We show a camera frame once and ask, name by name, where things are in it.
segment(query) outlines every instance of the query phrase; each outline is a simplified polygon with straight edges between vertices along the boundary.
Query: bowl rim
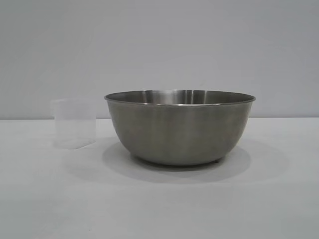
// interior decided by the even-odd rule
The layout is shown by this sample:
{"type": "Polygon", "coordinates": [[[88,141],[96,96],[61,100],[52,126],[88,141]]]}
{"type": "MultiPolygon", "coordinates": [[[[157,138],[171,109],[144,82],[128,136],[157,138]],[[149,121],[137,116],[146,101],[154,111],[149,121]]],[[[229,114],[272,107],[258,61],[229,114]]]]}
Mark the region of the bowl rim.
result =
{"type": "Polygon", "coordinates": [[[244,94],[244,93],[238,93],[238,92],[231,92],[231,91],[211,91],[211,90],[139,90],[139,91],[123,91],[123,92],[116,92],[116,93],[111,93],[108,94],[104,97],[105,100],[108,102],[116,102],[116,103],[122,103],[122,104],[132,104],[132,105],[140,105],[140,106],[187,106],[187,107],[197,107],[197,106],[228,106],[228,105],[238,105],[238,104],[245,104],[249,102],[254,102],[256,100],[256,97],[249,95],[249,94],[244,94]],[[132,93],[132,92],[171,92],[171,91],[204,91],[204,92],[218,92],[218,93],[231,93],[231,94],[238,94],[246,97],[250,97],[251,99],[246,100],[246,101],[237,101],[237,102],[228,102],[228,103],[213,103],[213,104],[154,104],[154,103],[142,103],[142,102],[130,102],[130,101],[119,101],[119,100],[114,100],[111,99],[112,96],[117,95],[117,94],[124,94],[124,93],[132,93]]]}

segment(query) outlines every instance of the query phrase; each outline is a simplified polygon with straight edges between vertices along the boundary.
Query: clear plastic cup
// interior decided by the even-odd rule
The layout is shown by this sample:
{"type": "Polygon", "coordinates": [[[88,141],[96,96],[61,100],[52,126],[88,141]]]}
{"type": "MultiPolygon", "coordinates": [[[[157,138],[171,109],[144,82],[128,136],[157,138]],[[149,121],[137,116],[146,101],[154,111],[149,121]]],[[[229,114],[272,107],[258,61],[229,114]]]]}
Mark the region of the clear plastic cup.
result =
{"type": "Polygon", "coordinates": [[[54,146],[77,149],[95,142],[96,106],[91,99],[71,98],[51,101],[55,120],[54,146]]]}

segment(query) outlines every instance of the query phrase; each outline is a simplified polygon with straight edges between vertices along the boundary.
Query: white backdrop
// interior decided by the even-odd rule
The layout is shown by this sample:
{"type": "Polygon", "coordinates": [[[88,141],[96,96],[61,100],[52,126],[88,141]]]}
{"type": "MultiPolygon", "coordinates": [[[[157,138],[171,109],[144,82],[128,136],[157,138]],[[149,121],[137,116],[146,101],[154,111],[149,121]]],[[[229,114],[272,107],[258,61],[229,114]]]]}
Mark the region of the white backdrop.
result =
{"type": "Polygon", "coordinates": [[[138,89],[257,97],[253,117],[319,117],[318,0],[1,0],[0,119],[138,89]]]}

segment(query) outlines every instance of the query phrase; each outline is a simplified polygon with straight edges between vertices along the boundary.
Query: white tabletop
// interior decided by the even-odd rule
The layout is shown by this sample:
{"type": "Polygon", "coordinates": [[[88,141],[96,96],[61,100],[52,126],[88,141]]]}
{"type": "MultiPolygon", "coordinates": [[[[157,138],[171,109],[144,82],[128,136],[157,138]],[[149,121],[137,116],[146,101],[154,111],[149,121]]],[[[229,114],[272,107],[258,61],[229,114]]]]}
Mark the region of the white tabletop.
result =
{"type": "Polygon", "coordinates": [[[1,239],[318,239],[319,119],[250,119],[219,164],[130,158],[109,119],[97,142],[52,146],[52,120],[0,121],[1,239]]]}

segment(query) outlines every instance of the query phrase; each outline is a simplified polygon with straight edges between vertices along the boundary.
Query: metal mixing bowl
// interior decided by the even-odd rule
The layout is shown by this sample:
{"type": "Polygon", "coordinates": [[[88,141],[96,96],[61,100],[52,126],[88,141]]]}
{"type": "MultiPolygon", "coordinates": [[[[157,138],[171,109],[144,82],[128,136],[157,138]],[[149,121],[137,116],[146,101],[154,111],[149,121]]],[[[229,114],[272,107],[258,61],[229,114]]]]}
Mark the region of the metal mixing bowl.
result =
{"type": "Polygon", "coordinates": [[[233,149],[255,97],[172,90],[120,92],[105,99],[116,133],[131,154],[153,163],[196,165],[233,149]]]}

